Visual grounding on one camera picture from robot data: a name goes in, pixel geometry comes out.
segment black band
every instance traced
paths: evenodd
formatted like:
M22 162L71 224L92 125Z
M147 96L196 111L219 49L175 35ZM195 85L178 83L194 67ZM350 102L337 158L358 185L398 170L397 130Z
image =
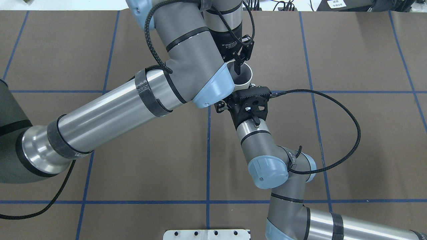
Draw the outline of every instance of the black band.
M342 216L336 213L330 213L333 221L332 240L344 240L344 223Z
M240 144L242 145L243 144L243 142L248 138L248 137L250 137L250 136L252 136L252 135L255 135L255 134L257 134L257 133L268 133L268 134L271 134L269 131L266 131L266 130L258 130L258 131L254 131L254 132L251 132L251 133L249 133L248 135L246 135L245 137L243 137L242 138L242 140L240 141Z
M9 87L9 86L7 85L7 83L6 83L3 79L1 79L1 78L0 78L0 82L4 83L4 84L6 85L6 87Z
M310 232L310 208L307 208L307 227L305 228L304 240L308 239L308 233Z
M58 117L57 120L52 121L47 125L47 139L49 140L53 150L55 150L55 152L62 157L72 160L82 158L90 154L91 152L81 152L74 149L65 141L64 137L62 137L59 131L58 123L63 116L65 115Z
M53 176L56 176L57 174L50 174L50 173L45 173L40 171L39 169L37 169L35 166L33 166L29 160L26 158L25 154L24 154L24 150L22 149L22 137L24 135L25 131L22 131L21 134L19 134L18 139L16 140L16 144L15 144L15 149L16 149L16 155L19 159L19 161L22 163L22 165L31 173L40 176L40 177L45 177L45 178L50 178Z
M271 196L275 197L275 198L278 198L278 199L281 199L281 200L289 201L289 202L297 202L297 203L303 203L304 202L304 200L302 200L302 199L295 199L295 198L285 197L285 196L281 196L281 195L278 195L278 194L275 194L275 193L271 193Z
M166 109L160 100L156 99L154 96L153 91L148 84L145 71L140 71L135 75L135 86L142 102L154 116L163 117L172 112Z
M173 93L175 93L176 98L178 98L178 100L181 103L187 103L187 101L185 101L185 99L181 96L181 94L179 94L178 90L175 87L175 84L173 84L172 79L170 78L170 75L168 72L163 71L164 76L166 77L166 81L167 83L169 83L170 89L172 89Z
M413 231L417 235L419 240L427 240L427 235L425 233L417 232L414 230L411 231Z
M10 123L8 125L4 125L0 127L0 137L8 133L14 132L16 130L31 127L31 126L32 124L28 119Z
M229 13L232 13L232 12L236 11L237 9L239 9L239 8L241 8L241 7L242 7L242 2L240 2L240 4L239 4L239 5L235 6L234 8L232 8L232 9L230 9L230 10L227 10L227 11L220 11L220 13L221 13L222 15L229 14ZM208 9L208 10L206 10L206 12L209 12L210 14L218 15L218 14L216 13L216 11L214 11L214 10L210 10L210 9Z
M200 28L196 28L196 29L194 29L192 31L189 31L186 34L182 35L181 37L179 37L179 38L173 40L171 43L169 43L166 46L166 51L169 52L173 47L175 47L176 45L180 44L181 42L184 42L185 40L187 40L187 39L189 39L189 38L191 38L191 37L193 37L193 36L195 36L195 35L197 35L199 33L208 32L208 31L209 31L209 28L207 26L203 26L203 27L200 27Z

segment brown table surface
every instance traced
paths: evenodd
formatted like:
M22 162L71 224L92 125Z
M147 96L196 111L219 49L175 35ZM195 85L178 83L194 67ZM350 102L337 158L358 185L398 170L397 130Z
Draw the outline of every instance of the brown table surface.
M355 154L307 184L305 204L427 232L427 14L254 12L254 18L253 83L327 93L362 129ZM243 33L250 31L245 15ZM128 10L0 12L0 76L34 125L154 63ZM277 144L302 145L318 166L345 155L356 136L338 106L304 93L271 100L267 124ZM0 213L42 209L64 176L0 184ZM154 240L169 229L210 227L251 229L252 239L261 240L269 198L251 180L229 114L188 103L79 160L49 211L1 220L0 238Z

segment label sticker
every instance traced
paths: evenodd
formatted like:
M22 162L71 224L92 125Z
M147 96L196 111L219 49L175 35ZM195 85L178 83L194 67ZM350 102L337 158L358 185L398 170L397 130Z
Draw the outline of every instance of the label sticker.
M329 0L328 4L329 7L332 9L343 8L347 6L344 0Z

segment white metal plate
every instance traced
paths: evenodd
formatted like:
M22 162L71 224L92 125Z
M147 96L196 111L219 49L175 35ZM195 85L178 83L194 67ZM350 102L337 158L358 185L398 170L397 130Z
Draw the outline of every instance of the white metal plate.
M343 8L347 6L344 0L329 0L327 3L332 9Z
M245 229L168 230L163 240L250 240L250 232Z

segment light blue joint cap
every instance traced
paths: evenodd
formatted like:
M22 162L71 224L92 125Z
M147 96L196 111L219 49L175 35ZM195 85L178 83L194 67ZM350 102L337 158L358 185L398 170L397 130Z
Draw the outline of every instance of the light blue joint cap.
M302 152L302 154L307 158L308 162L310 163L310 170L311 171L316 170L317 166L316 166L316 162L314 161L314 159L308 154L305 154L303 152ZM315 173L310 174L310 177L305 182L310 182L311 180L313 180L314 176L316 176Z
M126 3L139 27L144 30L145 20L147 19L150 9L153 7L153 3L151 0L126 0ZM151 18L149 29L154 30L154 17Z
M266 238L267 240L294 240L276 228L276 226L274 226L268 219L266 226Z
M248 164L255 185L261 189L275 188L288 180L286 164L275 156L258 156Z
M224 63L194 97L193 103L198 108L206 108L224 99L233 90L234 82L228 71L227 64Z

